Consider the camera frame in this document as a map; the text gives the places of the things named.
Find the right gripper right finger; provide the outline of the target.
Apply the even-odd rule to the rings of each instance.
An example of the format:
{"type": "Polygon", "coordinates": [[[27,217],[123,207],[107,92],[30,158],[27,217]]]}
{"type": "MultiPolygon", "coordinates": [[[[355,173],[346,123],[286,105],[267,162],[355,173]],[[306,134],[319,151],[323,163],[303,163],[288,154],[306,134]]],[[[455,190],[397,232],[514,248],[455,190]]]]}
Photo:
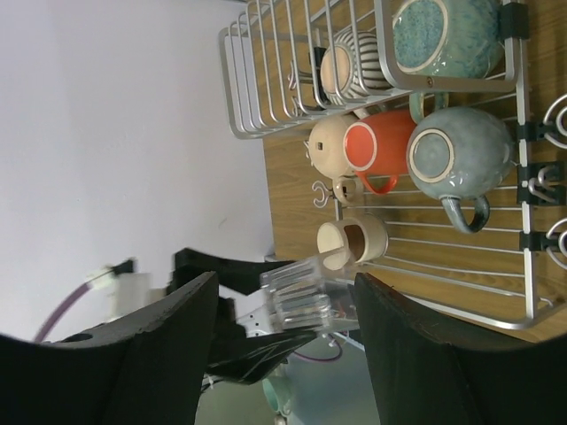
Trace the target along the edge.
{"type": "Polygon", "coordinates": [[[355,304],[383,424],[564,424],[566,337],[529,343],[439,313],[371,274],[355,304]]]}

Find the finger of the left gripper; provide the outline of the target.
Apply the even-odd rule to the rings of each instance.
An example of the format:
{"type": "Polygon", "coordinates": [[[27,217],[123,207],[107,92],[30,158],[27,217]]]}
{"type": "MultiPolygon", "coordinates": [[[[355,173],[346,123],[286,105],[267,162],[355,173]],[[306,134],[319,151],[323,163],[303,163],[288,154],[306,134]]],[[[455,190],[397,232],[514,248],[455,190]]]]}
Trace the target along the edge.
{"type": "Polygon", "coordinates": [[[260,289],[262,274],[290,264],[291,261],[250,262],[225,259],[183,248],[174,255],[172,291],[205,272],[215,272],[221,286],[248,296],[260,289]]]}
{"type": "Polygon", "coordinates": [[[223,381],[251,385],[272,373],[292,352],[317,337],[314,331],[215,339],[206,372],[223,381]]]}

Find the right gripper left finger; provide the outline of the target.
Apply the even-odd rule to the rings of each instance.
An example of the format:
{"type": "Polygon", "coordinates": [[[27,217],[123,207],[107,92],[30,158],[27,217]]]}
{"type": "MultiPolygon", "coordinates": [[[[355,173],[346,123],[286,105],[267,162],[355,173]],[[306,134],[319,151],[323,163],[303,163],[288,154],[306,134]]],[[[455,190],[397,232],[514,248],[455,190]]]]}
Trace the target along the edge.
{"type": "Polygon", "coordinates": [[[1,338],[3,424],[192,424],[217,275],[56,343],[1,338]]]}

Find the clear glass cup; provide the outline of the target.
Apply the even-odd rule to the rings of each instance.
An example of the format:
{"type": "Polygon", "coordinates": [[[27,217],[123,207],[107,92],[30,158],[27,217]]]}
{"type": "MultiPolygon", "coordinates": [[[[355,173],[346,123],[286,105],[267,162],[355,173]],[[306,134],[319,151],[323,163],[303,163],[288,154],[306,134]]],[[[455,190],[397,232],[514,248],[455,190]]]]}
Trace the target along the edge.
{"type": "Polygon", "coordinates": [[[359,327],[353,280],[342,270],[328,269],[317,257],[262,274],[260,287],[276,332],[306,328],[330,333],[359,327]]]}

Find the steel tumbler cup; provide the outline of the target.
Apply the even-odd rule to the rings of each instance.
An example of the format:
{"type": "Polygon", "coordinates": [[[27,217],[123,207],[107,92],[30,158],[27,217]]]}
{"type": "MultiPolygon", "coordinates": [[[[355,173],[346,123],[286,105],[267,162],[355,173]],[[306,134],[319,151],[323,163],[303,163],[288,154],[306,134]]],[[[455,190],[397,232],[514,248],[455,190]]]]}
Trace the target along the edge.
{"type": "Polygon", "coordinates": [[[365,213],[323,223],[317,232],[318,251],[324,255],[323,264],[339,270],[347,264],[360,264],[385,255],[389,236],[384,221],[365,213]]]}

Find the beige ceramic mug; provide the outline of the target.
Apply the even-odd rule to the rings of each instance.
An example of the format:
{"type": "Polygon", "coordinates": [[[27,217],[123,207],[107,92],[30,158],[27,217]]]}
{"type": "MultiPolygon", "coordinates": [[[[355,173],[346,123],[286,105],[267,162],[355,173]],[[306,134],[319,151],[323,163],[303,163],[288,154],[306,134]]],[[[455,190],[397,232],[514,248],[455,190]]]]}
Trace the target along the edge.
{"type": "Polygon", "coordinates": [[[333,193],[343,205],[363,199],[364,186],[346,160],[343,147],[346,130],[357,120],[351,113],[318,120],[307,141],[313,166],[332,180],[333,193]]]}

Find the orange mug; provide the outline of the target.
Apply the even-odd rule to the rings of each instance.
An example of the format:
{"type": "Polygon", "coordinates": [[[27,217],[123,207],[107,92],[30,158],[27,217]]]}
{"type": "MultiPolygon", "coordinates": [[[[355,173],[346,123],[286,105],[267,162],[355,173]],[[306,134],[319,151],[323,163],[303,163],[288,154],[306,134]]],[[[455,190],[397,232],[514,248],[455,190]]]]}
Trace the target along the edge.
{"type": "Polygon", "coordinates": [[[346,160],[370,192],[387,194],[408,172],[406,152],[415,128],[409,110],[399,109],[357,120],[346,130],[346,160]]]}

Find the white ribbed mug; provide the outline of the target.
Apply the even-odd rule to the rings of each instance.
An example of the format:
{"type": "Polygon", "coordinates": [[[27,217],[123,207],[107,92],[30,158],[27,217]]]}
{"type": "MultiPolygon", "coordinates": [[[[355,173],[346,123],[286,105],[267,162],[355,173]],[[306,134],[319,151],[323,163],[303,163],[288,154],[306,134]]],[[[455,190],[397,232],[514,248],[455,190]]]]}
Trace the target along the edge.
{"type": "Polygon", "coordinates": [[[367,31],[345,29],[333,38],[321,64],[322,89],[334,105],[368,97],[392,86],[381,70],[377,37],[367,31]]]}

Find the teal ceramic mug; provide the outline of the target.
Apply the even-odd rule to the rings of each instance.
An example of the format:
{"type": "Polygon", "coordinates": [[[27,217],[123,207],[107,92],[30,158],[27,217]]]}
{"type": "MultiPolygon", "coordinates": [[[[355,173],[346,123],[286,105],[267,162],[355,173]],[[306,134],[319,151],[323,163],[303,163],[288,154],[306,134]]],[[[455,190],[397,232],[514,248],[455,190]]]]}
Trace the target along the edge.
{"type": "Polygon", "coordinates": [[[431,77],[483,79],[499,64],[501,3],[489,0],[404,2],[392,20],[400,70],[431,77]]]}

